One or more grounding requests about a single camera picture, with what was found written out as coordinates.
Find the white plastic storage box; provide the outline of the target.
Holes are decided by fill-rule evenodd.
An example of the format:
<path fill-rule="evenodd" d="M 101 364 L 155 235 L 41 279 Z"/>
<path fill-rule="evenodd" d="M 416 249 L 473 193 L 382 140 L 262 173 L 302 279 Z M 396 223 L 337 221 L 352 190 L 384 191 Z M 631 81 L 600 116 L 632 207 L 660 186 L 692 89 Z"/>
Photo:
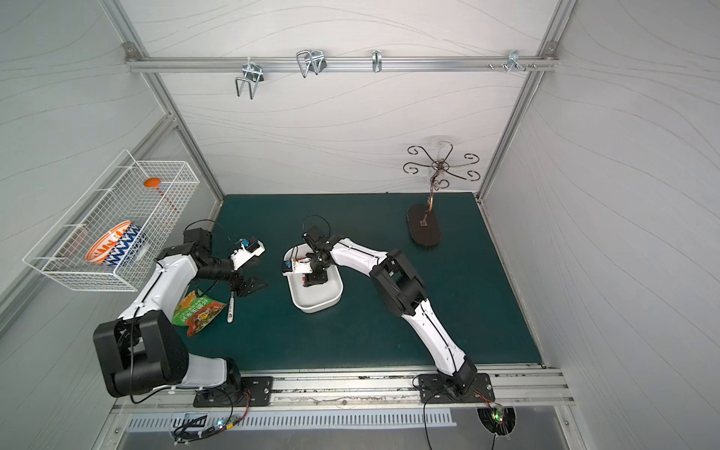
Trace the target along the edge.
<path fill-rule="evenodd" d="M 294 251 L 298 255 L 308 256 L 311 248 L 307 244 L 293 246 L 288 249 L 285 255 Z M 322 285 L 307 287 L 305 285 L 306 275 L 290 275 L 285 277 L 291 293 L 292 303 L 307 314 L 328 309 L 341 300 L 343 282 L 339 275 L 339 268 L 331 264 L 327 268 L 328 282 Z"/>

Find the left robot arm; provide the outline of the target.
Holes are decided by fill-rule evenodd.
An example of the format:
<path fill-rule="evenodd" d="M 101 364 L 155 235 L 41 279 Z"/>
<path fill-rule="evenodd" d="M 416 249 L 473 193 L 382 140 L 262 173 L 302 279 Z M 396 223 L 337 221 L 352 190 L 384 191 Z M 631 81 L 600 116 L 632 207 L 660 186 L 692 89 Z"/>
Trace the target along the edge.
<path fill-rule="evenodd" d="M 243 274 L 266 248 L 257 238 L 243 238 L 225 259 L 213 255 L 212 234 L 195 228 L 184 243 L 163 249 L 153 275 L 131 305 L 93 334 L 97 359 L 109 394 L 115 398 L 152 395 L 165 388 L 201 391 L 239 390 L 239 369 L 230 358 L 191 354 L 174 329 L 172 316 L 191 281 L 225 281 L 236 296 L 253 291 Z"/>

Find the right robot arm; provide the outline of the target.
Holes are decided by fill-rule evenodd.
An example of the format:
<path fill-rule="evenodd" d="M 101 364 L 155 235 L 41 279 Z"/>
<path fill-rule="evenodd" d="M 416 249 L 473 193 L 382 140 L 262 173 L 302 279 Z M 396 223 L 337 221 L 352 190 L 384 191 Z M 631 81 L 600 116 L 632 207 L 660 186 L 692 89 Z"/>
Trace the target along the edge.
<path fill-rule="evenodd" d="M 312 283 L 323 281 L 331 266 L 348 267 L 369 277 L 382 303 L 410 324 L 426 346 L 446 393 L 455 398 L 468 393 L 476 379 L 476 365 L 442 325 L 423 279 L 401 250 L 369 249 L 345 235 L 325 234 L 317 226 L 305 231 L 303 240 L 310 249 Z"/>

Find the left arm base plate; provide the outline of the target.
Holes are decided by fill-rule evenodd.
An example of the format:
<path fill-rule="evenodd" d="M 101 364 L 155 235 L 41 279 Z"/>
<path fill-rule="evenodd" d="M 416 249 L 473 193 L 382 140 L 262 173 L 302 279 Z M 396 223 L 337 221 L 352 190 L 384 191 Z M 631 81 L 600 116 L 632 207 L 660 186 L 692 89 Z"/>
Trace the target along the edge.
<path fill-rule="evenodd" d="M 270 403 L 274 378 L 245 377 L 240 384 L 227 382 L 198 391 L 193 399 L 195 408 L 266 407 Z"/>

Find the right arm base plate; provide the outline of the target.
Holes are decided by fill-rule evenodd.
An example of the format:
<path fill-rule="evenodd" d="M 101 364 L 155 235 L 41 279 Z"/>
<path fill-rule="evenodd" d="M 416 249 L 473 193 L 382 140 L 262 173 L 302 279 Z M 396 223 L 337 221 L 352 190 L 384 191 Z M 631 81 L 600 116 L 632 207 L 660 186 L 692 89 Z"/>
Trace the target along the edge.
<path fill-rule="evenodd" d="M 491 377 L 478 372 L 465 394 L 451 394 L 450 388 L 439 373 L 419 374 L 412 379 L 412 386 L 419 391 L 422 403 L 495 403 Z"/>

